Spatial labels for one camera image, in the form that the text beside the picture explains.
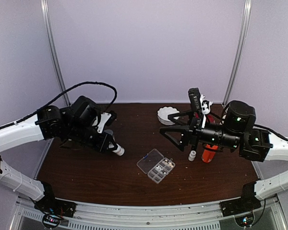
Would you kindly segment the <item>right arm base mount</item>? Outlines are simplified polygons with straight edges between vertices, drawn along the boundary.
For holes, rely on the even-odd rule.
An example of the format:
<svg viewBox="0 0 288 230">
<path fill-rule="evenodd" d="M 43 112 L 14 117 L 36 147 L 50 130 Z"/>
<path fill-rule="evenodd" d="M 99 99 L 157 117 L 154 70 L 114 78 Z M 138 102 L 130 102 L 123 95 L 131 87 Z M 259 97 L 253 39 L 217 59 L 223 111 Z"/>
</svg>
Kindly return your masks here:
<svg viewBox="0 0 288 230">
<path fill-rule="evenodd" d="M 261 207 L 261 201 L 259 200 L 243 200 L 240 198 L 223 201 L 219 204 L 223 217 L 250 212 Z"/>
</svg>

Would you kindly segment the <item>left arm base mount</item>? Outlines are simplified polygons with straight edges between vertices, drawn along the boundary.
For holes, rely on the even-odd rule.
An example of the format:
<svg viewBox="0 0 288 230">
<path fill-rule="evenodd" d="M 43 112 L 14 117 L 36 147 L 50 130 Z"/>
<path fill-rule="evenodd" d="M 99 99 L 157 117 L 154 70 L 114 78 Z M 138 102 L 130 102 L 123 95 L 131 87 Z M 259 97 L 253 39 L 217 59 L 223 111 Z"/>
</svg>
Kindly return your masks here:
<svg viewBox="0 0 288 230">
<path fill-rule="evenodd" d="M 32 201 L 34 208 L 44 214 L 54 214 L 60 218 L 69 217 L 73 218 L 76 211 L 76 204 L 70 201 L 60 199 Z"/>
</svg>

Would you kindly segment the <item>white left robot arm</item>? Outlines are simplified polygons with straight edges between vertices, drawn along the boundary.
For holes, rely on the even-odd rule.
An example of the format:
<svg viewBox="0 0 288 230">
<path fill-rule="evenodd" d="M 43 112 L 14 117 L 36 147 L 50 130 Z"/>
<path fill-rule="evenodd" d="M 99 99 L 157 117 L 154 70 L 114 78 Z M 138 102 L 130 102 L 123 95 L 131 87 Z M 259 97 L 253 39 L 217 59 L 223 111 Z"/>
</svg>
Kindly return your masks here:
<svg viewBox="0 0 288 230">
<path fill-rule="evenodd" d="M 80 96 L 71 106 L 58 108 L 46 106 L 23 121 L 0 127 L 0 153 L 22 144 L 60 138 L 90 147 L 97 152 L 111 151 L 121 156 L 125 150 L 106 130 L 116 114 L 102 112 L 91 99 Z M 0 184 L 24 194 L 49 213 L 59 209 L 49 184 L 34 180 L 9 166 L 0 156 Z"/>
</svg>

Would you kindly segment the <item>clear plastic pill organizer box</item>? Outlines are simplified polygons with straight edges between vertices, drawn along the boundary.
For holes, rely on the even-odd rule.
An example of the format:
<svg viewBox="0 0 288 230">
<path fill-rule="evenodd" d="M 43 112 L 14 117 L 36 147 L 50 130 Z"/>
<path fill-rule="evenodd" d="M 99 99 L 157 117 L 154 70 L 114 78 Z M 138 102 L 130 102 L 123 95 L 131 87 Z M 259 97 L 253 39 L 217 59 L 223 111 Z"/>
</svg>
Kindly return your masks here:
<svg viewBox="0 0 288 230">
<path fill-rule="evenodd" d="M 156 184 L 159 184 L 175 168 L 172 159 L 166 158 L 157 149 L 151 150 L 137 162 L 137 167 Z"/>
</svg>

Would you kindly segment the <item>small white pill bottle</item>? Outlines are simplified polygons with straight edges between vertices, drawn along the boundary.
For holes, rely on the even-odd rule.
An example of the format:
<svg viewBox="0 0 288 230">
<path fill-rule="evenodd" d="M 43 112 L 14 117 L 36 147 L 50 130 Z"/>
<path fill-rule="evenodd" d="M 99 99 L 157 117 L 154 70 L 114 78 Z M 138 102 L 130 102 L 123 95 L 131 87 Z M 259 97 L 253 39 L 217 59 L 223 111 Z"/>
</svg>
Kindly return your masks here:
<svg viewBox="0 0 288 230">
<path fill-rule="evenodd" d="M 195 158 L 196 158 L 196 151 L 194 151 L 194 150 L 190 151 L 189 156 L 188 156 L 188 160 L 194 161 Z"/>
</svg>

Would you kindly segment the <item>orange cylindrical bottle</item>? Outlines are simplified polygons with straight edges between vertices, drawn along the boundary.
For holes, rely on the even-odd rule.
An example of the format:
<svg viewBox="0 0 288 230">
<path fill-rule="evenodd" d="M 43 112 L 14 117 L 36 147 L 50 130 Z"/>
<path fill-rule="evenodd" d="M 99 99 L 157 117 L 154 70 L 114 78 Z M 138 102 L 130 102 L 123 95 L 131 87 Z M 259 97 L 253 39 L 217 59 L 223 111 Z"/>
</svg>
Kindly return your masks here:
<svg viewBox="0 0 288 230">
<path fill-rule="evenodd" d="M 202 153 L 202 161 L 205 163 L 209 163 L 214 158 L 217 150 L 218 150 L 217 145 L 206 144 L 204 146 L 204 151 Z"/>
</svg>

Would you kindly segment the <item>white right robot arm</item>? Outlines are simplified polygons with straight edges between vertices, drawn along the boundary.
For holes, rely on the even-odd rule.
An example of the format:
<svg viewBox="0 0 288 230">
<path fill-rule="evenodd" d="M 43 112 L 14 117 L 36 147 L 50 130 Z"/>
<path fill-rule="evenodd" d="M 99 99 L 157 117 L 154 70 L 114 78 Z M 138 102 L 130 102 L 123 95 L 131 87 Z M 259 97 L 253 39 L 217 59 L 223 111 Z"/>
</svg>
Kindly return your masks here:
<svg viewBox="0 0 288 230">
<path fill-rule="evenodd" d="M 204 114 L 188 111 L 188 123 L 176 122 L 162 127 L 160 134 L 180 151 L 188 145 L 196 150 L 198 143 L 238 150 L 250 161 L 288 161 L 288 138 L 257 125 L 255 108 L 242 101 L 231 101 L 221 124 L 206 121 Z"/>
</svg>

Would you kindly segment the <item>white orange vitamin bottle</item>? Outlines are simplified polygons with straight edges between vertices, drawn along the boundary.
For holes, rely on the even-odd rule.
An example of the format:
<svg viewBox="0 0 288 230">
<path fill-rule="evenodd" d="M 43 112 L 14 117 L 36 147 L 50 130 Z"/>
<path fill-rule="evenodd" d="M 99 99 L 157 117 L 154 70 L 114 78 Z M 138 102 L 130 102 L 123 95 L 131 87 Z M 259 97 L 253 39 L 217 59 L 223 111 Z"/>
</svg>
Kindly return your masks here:
<svg viewBox="0 0 288 230">
<path fill-rule="evenodd" d="M 111 129 L 106 129 L 106 130 L 104 130 L 104 132 L 107 133 L 107 134 L 109 134 L 109 135 L 111 135 L 112 138 L 115 139 L 115 138 L 114 138 L 114 132 L 113 132 Z"/>
</svg>

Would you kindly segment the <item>small white capped bottle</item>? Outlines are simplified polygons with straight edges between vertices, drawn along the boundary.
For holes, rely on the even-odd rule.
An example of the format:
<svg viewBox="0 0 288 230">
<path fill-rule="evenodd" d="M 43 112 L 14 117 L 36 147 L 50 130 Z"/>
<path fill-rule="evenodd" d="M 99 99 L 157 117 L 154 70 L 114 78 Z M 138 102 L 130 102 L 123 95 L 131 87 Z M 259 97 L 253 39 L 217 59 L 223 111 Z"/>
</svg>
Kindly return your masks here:
<svg viewBox="0 0 288 230">
<path fill-rule="evenodd" d="M 117 147 L 115 147 L 112 152 L 118 156 L 122 156 L 125 153 L 125 149 L 121 145 L 117 144 Z"/>
</svg>

